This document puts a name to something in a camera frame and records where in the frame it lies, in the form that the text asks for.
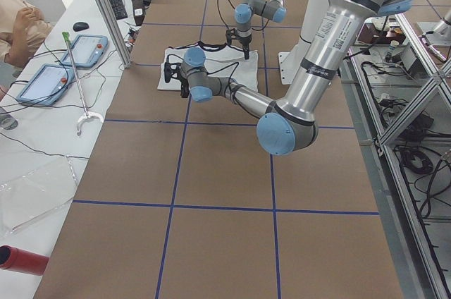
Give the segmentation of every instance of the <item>white table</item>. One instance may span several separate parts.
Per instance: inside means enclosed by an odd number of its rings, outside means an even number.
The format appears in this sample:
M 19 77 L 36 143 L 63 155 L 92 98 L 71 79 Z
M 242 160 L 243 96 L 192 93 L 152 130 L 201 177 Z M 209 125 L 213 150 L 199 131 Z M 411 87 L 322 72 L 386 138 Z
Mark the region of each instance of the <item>white table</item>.
M 118 25 L 123 36 L 128 33 L 130 27 L 127 23 L 135 24 L 132 17 L 131 1 L 124 1 L 129 18 L 118 20 Z M 89 29 L 81 32 L 73 32 L 72 25 L 78 21 L 87 22 Z M 60 21 L 55 25 L 51 34 L 47 37 L 45 43 L 48 48 L 66 48 L 61 34 L 63 31 L 69 31 L 71 39 L 74 39 L 77 34 L 106 35 L 109 38 L 109 45 L 100 62 L 106 58 L 106 55 L 111 50 L 115 49 L 94 0 L 74 0 Z M 42 45 L 37 51 L 37 54 L 44 51 L 46 49 Z M 59 52 L 57 56 L 61 58 L 62 53 Z M 54 63 L 55 60 L 51 54 L 32 59 L 18 79 L 29 80 L 42 64 Z M 105 116 L 123 72 L 123 66 L 121 65 L 121 60 L 117 52 L 100 68 L 100 71 L 106 77 L 106 82 L 97 103 L 90 110 Z M 89 71 L 79 70 L 80 75 L 84 75 L 87 72 Z M 93 72 L 89 78 L 82 79 L 82 88 L 88 105 L 93 103 L 103 81 L 104 79 L 97 72 Z M 16 96 L 22 89 L 23 85 L 15 84 L 9 90 L 9 94 Z M 7 111 L 23 108 L 21 105 L 7 107 L 11 104 L 16 104 L 16 101 L 8 96 L 0 102 L 0 106 L 4 107 Z M 72 84 L 54 106 L 69 104 L 81 106 L 80 95 L 76 84 Z M 83 123 L 82 134 L 78 137 L 76 134 L 76 124 L 78 118 L 83 115 L 83 110 L 73 106 L 61 109 L 31 107 L 13 112 L 12 114 L 19 122 L 18 127 L 10 131 L 3 129 L 0 129 L 0 131 L 9 137 L 23 141 L 36 150 L 42 150 L 52 154 L 89 157 L 101 130 L 99 120 L 93 119 L 92 121 Z M 55 159 L 58 159 L 58 157 L 48 157 L 44 154 L 32 152 L 20 143 L 0 136 L 0 184 L 24 176 L 30 171 L 38 169 Z M 87 165 L 87 160 L 70 159 L 70 161 L 73 165 L 75 176 L 79 181 Z M 1 239 L 0 245 L 12 245 L 42 255 L 50 255 L 67 215 L 68 208 L 69 206 L 65 206 L 31 227 L 8 236 L 5 239 Z M 32 298 L 40 280 L 40 276 L 0 270 L 0 296 L 2 299 Z

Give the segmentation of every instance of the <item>keyboard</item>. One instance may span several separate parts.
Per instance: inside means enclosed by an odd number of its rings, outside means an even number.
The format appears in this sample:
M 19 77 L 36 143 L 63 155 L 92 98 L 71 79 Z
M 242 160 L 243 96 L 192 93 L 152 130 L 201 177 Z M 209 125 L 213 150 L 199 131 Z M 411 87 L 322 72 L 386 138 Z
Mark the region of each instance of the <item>keyboard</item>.
M 127 11 L 125 11 L 125 6 L 122 0 L 109 0 L 110 5 L 113 8 L 114 16 L 116 19 L 127 18 Z

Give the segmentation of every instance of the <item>blue tablet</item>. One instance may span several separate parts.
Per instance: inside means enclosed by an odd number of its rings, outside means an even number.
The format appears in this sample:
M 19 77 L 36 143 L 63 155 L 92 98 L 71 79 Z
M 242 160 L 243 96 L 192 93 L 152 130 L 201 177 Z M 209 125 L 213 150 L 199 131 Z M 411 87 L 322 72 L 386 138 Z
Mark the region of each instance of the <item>blue tablet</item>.
M 77 68 L 91 68 L 104 54 L 108 38 L 96 35 L 78 35 L 72 42 L 72 54 Z M 72 66 L 66 51 L 61 60 L 64 66 Z
M 16 100 L 26 105 L 50 106 L 68 89 L 74 77 L 72 68 L 44 64 L 22 89 Z

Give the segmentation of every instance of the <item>blue joint cap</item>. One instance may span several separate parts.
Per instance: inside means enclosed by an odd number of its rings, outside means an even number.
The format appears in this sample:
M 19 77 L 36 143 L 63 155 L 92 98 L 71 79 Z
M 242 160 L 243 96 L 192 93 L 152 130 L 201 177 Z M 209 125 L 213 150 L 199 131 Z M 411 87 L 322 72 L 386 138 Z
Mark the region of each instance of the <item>blue joint cap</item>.
M 289 154 L 295 149 L 295 132 L 280 114 L 263 115 L 257 123 L 257 137 L 265 151 L 276 156 Z
M 252 9 L 247 4 L 240 4 L 235 8 L 235 20 L 237 23 L 245 24 L 252 18 Z
M 195 68 L 203 66 L 205 63 L 205 53 L 198 47 L 190 47 L 188 51 L 185 52 L 183 60 L 186 64 L 194 66 Z
M 213 98 L 213 92 L 205 86 L 191 87 L 190 93 L 196 103 L 204 103 Z
M 287 15 L 287 9 L 286 8 L 278 8 L 276 13 L 274 13 L 273 20 L 276 23 L 281 23 L 285 19 L 286 15 Z
M 414 0 L 405 0 L 394 4 L 384 5 L 379 9 L 378 17 L 406 12 L 412 7 L 413 2 Z

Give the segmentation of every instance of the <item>person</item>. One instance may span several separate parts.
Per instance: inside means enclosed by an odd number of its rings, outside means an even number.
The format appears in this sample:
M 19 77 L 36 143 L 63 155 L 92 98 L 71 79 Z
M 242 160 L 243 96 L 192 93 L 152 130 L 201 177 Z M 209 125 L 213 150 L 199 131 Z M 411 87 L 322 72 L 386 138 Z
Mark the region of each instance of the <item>person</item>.
M 0 0 L 0 61 L 24 68 L 51 29 L 37 7 L 24 0 Z M 6 91 L 0 86 L 0 100 Z

